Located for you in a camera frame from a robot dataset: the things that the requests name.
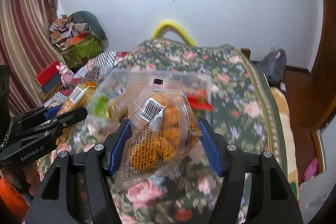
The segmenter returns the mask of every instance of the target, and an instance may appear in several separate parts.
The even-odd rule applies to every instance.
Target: green item in container
[[[96,102],[94,104],[94,107],[92,108],[93,115],[97,117],[108,117],[109,113],[107,110],[107,104],[109,102],[109,99],[105,96],[98,96],[96,98]]]
[[[68,68],[78,68],[84,66],[84,60],[95,58],[103,52],[100,41],[91,34],[88,34],[82,41],[69,47],[62,53]]]

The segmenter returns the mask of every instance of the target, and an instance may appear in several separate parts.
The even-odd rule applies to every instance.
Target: white wall
[[[200,46],[249,47],[260,60],[270,47],[288,65],[308,68],[320,32],[318,0],[59,0],[64,13],[92,12],[111,50],[131,50],[163,19],[179,23]]]

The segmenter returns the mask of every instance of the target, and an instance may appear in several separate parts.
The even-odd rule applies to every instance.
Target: blue gripper pad
[[[47,114],[45,114],[45,119],[47,120],[51,120],[53,117],[55,117],[57,115],[57,112],[61,109],[62,105],[58,105],[55,107],[52,107],[48,110]]]
[[[220,177],[223,176],[223,168],[221,164],[221,155],[218,152],[206,126],[203,121],[198,122],[199,127],[202,131],[201,143],[203,149],[205,151],[205,155],[209,161],[211,168],[216,172],[216,174]]]
[[[121,155],[124,150],[125,142],[132,136],[131,122],[128,121],[124,128],[120,125],[118,131],[114,134],[120,134],[120,137],[115,145],[113,152],[111,153],[111,164],[109,167],[109,172],[113,176],[119,169]]]

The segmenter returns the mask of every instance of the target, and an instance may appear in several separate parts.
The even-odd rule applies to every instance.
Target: white object
[[[322,131],[321,139],[323,152],[325,156],[325,166],[328,169],[329,166],[336,162],[336,118],[328,124],[328,126]]]
[[[280,82],[280,89],[281,89],[282,91],[286,91],[285,83]]]
[[[303,222],[309,223],[327,200],[336,183],[336,164],[322,174],[304,182],[300,191],[300,211]]]
[[[150,122],[155,117],[162,117],[163,108],[165,108],[165,106],[161,105],[157,100],[149,98],[143,106],[140,117],[147,122]]]
[[[69,99],[76,105],[83,97],[85,91],[79,87],[76,87],[74,91],[71,93]]]

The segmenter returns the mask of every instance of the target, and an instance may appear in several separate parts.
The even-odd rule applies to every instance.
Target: pink stuffed toy
[[[60,63],[59,66],[56,65],[56,69],[58,69],[58,72],[61,75],[62,84],[64,86],[69,86],[74,77],[74,73],[63,63]]]

